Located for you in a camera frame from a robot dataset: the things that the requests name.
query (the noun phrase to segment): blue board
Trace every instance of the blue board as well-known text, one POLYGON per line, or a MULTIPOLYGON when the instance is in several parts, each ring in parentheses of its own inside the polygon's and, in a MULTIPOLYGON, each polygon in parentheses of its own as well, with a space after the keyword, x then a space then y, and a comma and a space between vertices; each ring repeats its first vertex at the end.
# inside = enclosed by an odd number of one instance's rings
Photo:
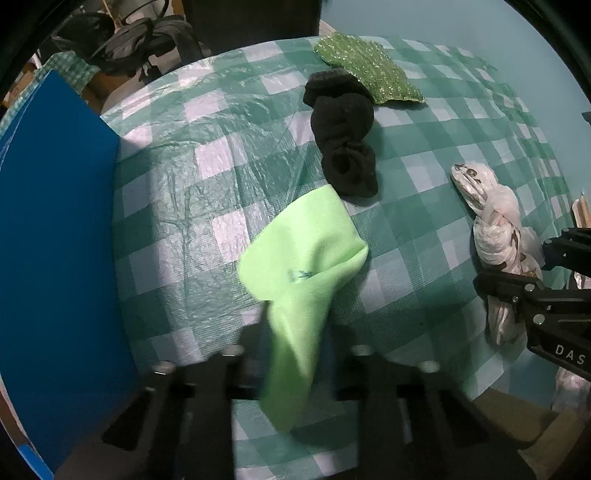
POLYGON ((137 386, 112 254, 118 148, 55 72, 0 139, 0 373, 54 471, 137 386))

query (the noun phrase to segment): green glittery scrub pad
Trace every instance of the green glittery scrub pad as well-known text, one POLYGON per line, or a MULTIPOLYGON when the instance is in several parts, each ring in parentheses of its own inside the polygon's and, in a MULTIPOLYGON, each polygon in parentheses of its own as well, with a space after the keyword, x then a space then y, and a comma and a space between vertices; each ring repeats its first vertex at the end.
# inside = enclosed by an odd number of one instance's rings
POLYGON ((388 57, 383 46, 377 42, 335 32, 322 37, 314 51, 329 65, 343 67, 355 75, 374 97, 374 103, 425 101, 421 91, 408 81, 403 69, 388 57))

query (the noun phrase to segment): silver bolt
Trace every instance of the silver bolt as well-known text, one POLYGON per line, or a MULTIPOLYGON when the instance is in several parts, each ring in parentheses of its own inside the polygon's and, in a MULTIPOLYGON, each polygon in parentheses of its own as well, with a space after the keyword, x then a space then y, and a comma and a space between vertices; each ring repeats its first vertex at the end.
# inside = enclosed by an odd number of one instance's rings
POLYGON ((160 375, 170 375, 172 372, 176 370, 177 366, 172 362, 160 362, 154 367, 154 373, 160 375))
POLYGON ((369 345, 353 345, 351 353, 354 356, 370 356, 374 350, 369 345))
POLYGON ((420 362, 417 367, 424 374, 434 374, 441 370, 441 365, 439 365, 439 362, 436 362, 435 360, 420 362))
POLYGON ((238 344, 228 345, 224 350, 222 350, 223 356, 241 356, 243 353, 244 347, 238 344))

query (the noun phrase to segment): checkered pattern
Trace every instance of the checkered pattern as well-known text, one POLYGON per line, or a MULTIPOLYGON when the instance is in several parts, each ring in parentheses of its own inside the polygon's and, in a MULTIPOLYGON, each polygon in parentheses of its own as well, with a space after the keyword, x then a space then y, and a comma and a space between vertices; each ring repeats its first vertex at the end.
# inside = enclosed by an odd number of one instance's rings
POLYGON ((88 65, 72 51, 54 53, 40 69, 35 70, 35 78, 24 88, 19 97, 0 119, 0 137, 4 134, 8 125, 10 125, 10 122, 12 122, 12 119, 21 109, 27 98, 29 98, 29 95, 52 70, 59 73, 79 95, 88 82, 92 80, 96 72, 99 71, 99 68, 94 65, 88 65))
MULTIPOLYGON (((294 198, 325 184, 301 101, 327 66, 315 39, 231 51, 170 73, 105 115, 122 137, 113 244, 121 310, 141 370, 158 359, 207 358, 256 321, 236 261, 294 198)), ((495 69, 469 52, 378 39, 427 98, 379 106, 366 138, 379 194, 345 202, 369 258, 336 295, 337 321, 397 361, 435 359, 471 397, 524 348, 486 338, 472 280, 473 216, 449 179, 479 161, 519 198, 524 225, 542 238, 570 225, 568 190, 552 149, 495 69)), ((551 286, 564 272, 545 274, 551 286)), ((311 479, 355 464, 354 406, 322 382, 290 435, 255 402, 234 409, 241 479, 311 479)))

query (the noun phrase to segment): lime green microfiber cloth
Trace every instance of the lime green microfiber cloth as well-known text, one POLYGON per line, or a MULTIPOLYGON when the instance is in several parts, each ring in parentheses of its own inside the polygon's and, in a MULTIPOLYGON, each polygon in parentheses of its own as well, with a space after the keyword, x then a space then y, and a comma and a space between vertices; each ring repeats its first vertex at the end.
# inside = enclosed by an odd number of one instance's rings
POLYGON ((242 255, 240 281, 257 300, 270 301, 271 364, 260 404, 277 430, 291 429, 302 411, 332 297, 367 254, 327 185, 290 204, 242 255))

